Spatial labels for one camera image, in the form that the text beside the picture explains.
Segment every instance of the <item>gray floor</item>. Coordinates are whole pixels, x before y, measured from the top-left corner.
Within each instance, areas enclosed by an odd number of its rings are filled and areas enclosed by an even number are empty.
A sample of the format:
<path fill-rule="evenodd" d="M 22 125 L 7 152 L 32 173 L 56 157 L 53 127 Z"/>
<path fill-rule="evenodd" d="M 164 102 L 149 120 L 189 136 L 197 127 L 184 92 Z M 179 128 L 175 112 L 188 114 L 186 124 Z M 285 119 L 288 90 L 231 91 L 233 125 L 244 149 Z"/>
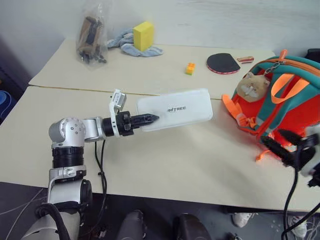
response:
<path fill-rule="evenodd" d="M 40 188 L 0 182 L 0 213 L 28 202 Z M 37 197 L 46 195 L 46 190 Z M 86 216 L 86 232 L 95 224 L 97 212 L 100 208 L 101 195 L 94 195 L 94 207 Z M 34 209 L 41 201 L 33 202 L 20 217 L 13 229 L 9 240 L 20 239 L 36 220 Z M 0 239 L 4 240 L 22 208 L 0 215 Z M 273 240 L 281 239 L 282 214 L 259 213 L 255 215 L 244 228 L 235 227 L 231 215 L 225 213 L 225 207 L 213 204 L 173 201 L 154 198 L 109 195 L 107 210 L 103 219 L 103 227 L 107 229 L 104 239 L 112 240 L 116 237 L 122 220 L 126 214 L 140 209 L 145 214 L 148 227 L 147 240 L 172 240 L 173 219 L 181 213 L 197 216 L 208 229 L 212 239 L 227 239 L 228 233 L 238 234 L 243 240 Z"/>

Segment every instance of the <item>white wall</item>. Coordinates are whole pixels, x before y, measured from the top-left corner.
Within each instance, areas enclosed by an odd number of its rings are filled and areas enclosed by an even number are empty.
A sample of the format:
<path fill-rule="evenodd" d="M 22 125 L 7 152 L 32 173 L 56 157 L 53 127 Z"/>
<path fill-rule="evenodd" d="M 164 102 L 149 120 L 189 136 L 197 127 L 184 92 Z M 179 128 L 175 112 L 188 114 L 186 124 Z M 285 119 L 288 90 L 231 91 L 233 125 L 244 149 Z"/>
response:
<path fill-rule="evenodd" d="M 319 0 L 109 0 L 109 36 L 144 20 L 155 43 L 304 55 L 320 48 Z M 31 76 L 75 38 L 84 0 L 0 0 L 0 40 Z"/>

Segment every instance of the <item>small orange block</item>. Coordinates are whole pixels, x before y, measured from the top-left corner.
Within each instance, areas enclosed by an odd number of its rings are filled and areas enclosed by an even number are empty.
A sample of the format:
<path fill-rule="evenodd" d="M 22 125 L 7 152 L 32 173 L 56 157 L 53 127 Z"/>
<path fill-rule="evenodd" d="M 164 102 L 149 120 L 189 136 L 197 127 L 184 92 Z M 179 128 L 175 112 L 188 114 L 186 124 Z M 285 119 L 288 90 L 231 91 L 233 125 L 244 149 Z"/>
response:
<path fill-rule="evenodd" d="M 195 71 L 195 67 L 196 67 L 195 63 L 189 62 L 188 66 L 185 69 L 185 73 L 188 75 L 192 75 Z"/>

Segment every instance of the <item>blue bucket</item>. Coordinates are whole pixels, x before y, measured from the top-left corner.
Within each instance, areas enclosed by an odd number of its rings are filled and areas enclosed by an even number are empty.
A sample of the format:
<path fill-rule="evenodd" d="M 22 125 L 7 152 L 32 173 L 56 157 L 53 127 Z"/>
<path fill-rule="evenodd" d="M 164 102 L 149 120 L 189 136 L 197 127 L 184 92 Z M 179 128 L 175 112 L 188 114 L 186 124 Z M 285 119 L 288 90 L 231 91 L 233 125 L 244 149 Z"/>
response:
<path fill-rule="evenodd" d="M 0 90 L 0 119 L 4 120 L 17 101 L 6 91 Z"/>

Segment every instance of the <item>white power bank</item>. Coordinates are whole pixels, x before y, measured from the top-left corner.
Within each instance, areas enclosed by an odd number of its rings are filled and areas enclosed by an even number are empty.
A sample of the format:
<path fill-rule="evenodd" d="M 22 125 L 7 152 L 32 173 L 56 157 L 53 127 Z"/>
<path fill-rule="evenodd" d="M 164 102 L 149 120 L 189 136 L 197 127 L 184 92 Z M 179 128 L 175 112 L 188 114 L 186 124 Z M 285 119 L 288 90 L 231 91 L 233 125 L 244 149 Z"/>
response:
<path fill-rule="evenodd" d="M 154 123 L 142 126 L 144 132 L 208 121 L 213 111 L 208 89 L 147 96 L 136 103 L 137 113 L 159 116 Z"/>

